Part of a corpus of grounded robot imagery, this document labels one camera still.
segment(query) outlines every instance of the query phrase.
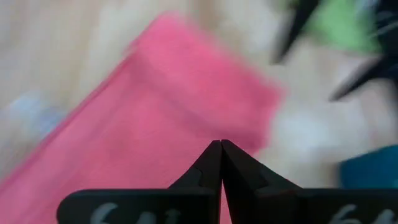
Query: scissors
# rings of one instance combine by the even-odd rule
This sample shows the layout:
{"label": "scissors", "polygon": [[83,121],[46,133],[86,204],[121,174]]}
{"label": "scissors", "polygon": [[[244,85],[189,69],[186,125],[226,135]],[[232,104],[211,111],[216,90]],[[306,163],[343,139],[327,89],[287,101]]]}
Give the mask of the scissors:
{"label": "scissors", "polygon": [[[275,61],[281,63],[291,50],[294,42],[303,32],[303,28],[313,16],[322,0],[300,0],[295,8],[294,21],[286,32],[278,49]],[[373,1],[368,10],[373,17],[375,27],[369,36],[375,36],[381,46],[381,57],[364,69],[356,72],[354,78],[340,87],[331,97],[332,101],[340,100],[361,88],[367,82],[383,79],[393,83],[395,96],[398,97],[398,1]]]}

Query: teal object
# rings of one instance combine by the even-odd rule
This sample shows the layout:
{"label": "teal object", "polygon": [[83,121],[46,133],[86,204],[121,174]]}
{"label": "teal object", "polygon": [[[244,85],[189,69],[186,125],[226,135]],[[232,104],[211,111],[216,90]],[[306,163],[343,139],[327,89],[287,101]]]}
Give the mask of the teal object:
{"label": "teal object", "polygon": [[344,161],[339,173],[344,189],[397,189],[398,146],[387,146]]}

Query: green object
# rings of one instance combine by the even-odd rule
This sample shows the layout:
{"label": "green object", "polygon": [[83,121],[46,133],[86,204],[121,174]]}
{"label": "green object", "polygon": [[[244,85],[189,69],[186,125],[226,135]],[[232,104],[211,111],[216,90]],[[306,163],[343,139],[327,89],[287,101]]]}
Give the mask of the green object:
{"label": "green object", "polygon": [[370,11],[357,12],[355,0],[323,0],[307,24],[307,32],[337,49],[380,52]]}

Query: blurry object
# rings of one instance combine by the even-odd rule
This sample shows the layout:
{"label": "blurry object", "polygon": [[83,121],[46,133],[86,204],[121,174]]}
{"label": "blurry object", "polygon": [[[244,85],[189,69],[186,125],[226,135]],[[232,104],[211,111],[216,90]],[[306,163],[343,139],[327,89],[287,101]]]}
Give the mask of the blurry object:
{"label": "blurry object", "polygon": [[398,1],[383,0],[374,7],[377,36],[382,47],[382,57],[357,77],[340,88],[332,97],[339,100],[365,83],[375,79],[385,79],[394,85],[394,96],[398,100]]}
{"label": "blurry object", "polygon": [[38,93],[26,93],[0,110],[0,177],[23,160],[64,116],[64,111]]}
{"label": "blurry object", "polygon": [[340,164],[344,189],[398,188],[398,146],[387,146]]}
{"label": "blurry object", "polygon": [[251,154],[267,144],[280,89],[193,24],[160,16],[131,47],[2,183],[2,222],[55,223],[80,189],[167,187],[214,139]]}
{"label": "blurry object", "polygon": [[379,46],[371,36],[373,15],[347,0],[298,0],[275,61],[281,62],[303,31],[314,35],[320,42],[355,52],[378,52]]}
{"label": "blurry object", "polygon": [[[312,15],[315,10],[317,10],[322,3],[323,1],[321,0],[301,0],[299,2],[292,27],[289,29],[286,40],[282,43],[282,47],[277,55],[277,62],[281,62],[284,59],[303,28],[309,20],[312,20]],[[355,80],[340,88],[332,96],[332,100],[339,100],[366,82],[377,78],[391,80],[397,88],[398,79],[396,77],[398,75],[398,67],[396,64],[398,63],[398,45],[396,44],[396,40],[398,39],[398,2],[393,0],[383,0],[380,2],[373,1],[371,3],[372,4],[368,4],[366,8],[368,9],[367,11],[369,14],[372,15],[371,18],[373,19],[373,26],[375,29],[373,33],[369,32],[367,36],[369,38],[377,38],[379,45],[381,46],[383,56],[380,60],[367,68],[365,72],[361,71]],[[337,8],[334,15],[335,17],[341,16],[341,18],[344,18],[344,14],[341,11],[338,11]],[[356,25],[350,24],[349,20],[344,21],[339,19],[339,21],[342,22],[345,29],[355,30],[357,28]],[[331,24],[334,23],[337,23],[336,20],[331,20]],[[343,32],[342,30],[339,30],[338,33],[340,36],[347,39],[352,39],[353,41],[357,40],[358,42],[361,41],[361,39],[358,39],[358,36],[353,33]]]}

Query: light blue object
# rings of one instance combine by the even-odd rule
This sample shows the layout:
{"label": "light blue object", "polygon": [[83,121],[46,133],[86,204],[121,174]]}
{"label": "light blue object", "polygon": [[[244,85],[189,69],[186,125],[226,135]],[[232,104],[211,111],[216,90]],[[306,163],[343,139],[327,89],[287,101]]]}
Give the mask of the light blue object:
{"label": "light blue object", "polygon": [[344,161],[340,164],[340,184],[344,189],[398,188],[398,146]]}

